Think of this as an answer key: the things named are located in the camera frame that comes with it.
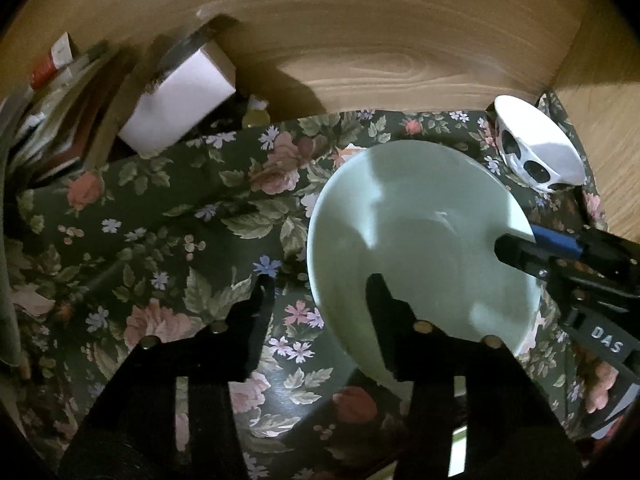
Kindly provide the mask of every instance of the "floral pattern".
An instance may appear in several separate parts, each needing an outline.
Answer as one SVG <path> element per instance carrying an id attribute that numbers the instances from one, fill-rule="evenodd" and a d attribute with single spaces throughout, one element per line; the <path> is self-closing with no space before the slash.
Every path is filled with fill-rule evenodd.
<path id="1" fill-rule="evenodd" d="M 543 95 L 540 107 L 583 153 L 556 97 Z M 324 184 L 373 145 L 411 138 L 450 146 L 508 186 L 532 222 L 606 227 L 588 165 L 582 192 L 549 196 L 524 186 L 495 149 L 491 110 L 360 110 L 222 130 L 238 121 L 207 120 L 162 153 L 18 197 L 23 224 L 5 225 L 5 247 L 25 355 L 19 408 L 52 466 L 140 338 L 195 334 L 247 298 L 260 274 L 276 278 L 273 319 L 258 369 L 230 384 L 250 477 L 356 478 L 396 456 L 406 405 L 342 352 L 313 302 L 305 262 Z M 545 295 L 519 359 L 571 431 L 585 410 L 585 381 L 557 317 Z M 188 450 L 185 409 L 176 428 L 178 450 Z"/>

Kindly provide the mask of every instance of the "bolt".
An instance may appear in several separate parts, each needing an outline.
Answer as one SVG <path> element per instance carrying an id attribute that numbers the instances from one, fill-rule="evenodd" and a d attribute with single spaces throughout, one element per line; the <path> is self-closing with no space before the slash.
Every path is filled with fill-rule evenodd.
<path id="1" fill-rule="evenodd" d="M 430 334 L 433 332 L 433 325 L 428 321 L 416 321 L 414 323 L 414 330 L 421 334 Z"/>
<path id="2" fill-rule="evenodd" d="M 140 346 L 142 346 L 142 348 L 145 350 L 149 350 L 150 348 L 153 348 L 161 342 L 162 341 L 160 341 L 160 338 L 157 335 L 145 335 L 140 340 Z"/>
<path id="3" fill-rule="evenodd" d="M 486 335 L 482 338 L 482 342 L 489 348 L 498 349 L 502 346 L 502 339 L 497 335 Z"/>
<path id="4" fill-rule="evenodd" d="M 223 332 L 226 332 L 227 328 L 229 328 L 229 326 L 224 320 L 213 321 L 209 325 L 209 330 L 211 330 L 214 334 L 222 334 Z"/>

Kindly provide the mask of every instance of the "small bottle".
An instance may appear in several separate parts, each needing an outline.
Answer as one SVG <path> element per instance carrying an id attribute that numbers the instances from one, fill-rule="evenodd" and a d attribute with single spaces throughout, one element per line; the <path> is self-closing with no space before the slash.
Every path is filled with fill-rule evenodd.
<path id="1" fill-rule="evenodd" d="M 271 124 L 271 118 L 267 112 L 268 104 L 268 101 L 261 101 L 255 95 L 251 95 L 246 106 L 246 113 L 242 118 L 242 127 L 253 128 L 254 126 Z"/>

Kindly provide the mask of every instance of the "wood panel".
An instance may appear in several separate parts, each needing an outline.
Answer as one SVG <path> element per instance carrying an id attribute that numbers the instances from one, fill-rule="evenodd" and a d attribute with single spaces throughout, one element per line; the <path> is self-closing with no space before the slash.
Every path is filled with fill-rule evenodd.
<path id="1" fill-rule="evenodd" d="M 242 88 L 275 119 L 354 108 L 483 108 L 533 100 L 566 55 L 587 0 L 28 0 L 0 43 L 0 92 L 64 31 L 148 41 L 216 13 Z"/>
<path id="2" fill-rule="evenodd" d="M 640 241 L 640 43 L 591 0 L 554 83 L 593 168 L 613 233 Z"/>

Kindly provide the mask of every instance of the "floral tablecloth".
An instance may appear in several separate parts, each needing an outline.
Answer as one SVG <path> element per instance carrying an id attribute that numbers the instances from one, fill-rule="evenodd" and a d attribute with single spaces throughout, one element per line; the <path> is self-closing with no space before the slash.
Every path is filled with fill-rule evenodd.
<path id="1" fill-rule="evenodd" d="M 544 94 L 539 107 L 584 154 L 556 96 Z M 583 188 L 539 194 L 502 163 L 492 124 L 490 111 L 383 110 L 238 132 L 204 124 L 199 136 L 162 153 L 22 194 L 21 221 L 7 222 L 5 235 L 24 348 L 19 408 L 36 450 L 57 464 L 143 335 L 165 342 L 193 335 L 268 274 L 278 295 L 260 365 L 247 382 L 230 385 L 250 477 L 362 478 L 396 457 L 406 406 L 358 371 L 314 306 L 309 217 L 339 166 L 375 144 L 411 138 L 479 161 L 531 222 L 605 227 L 585 156 Z M 545 294 L 519 359 L 570 430 L 583 410 L 584 381 L 556 317 Z M 184 392 L 179 381 L 179 456 L 189 451 Z"/>

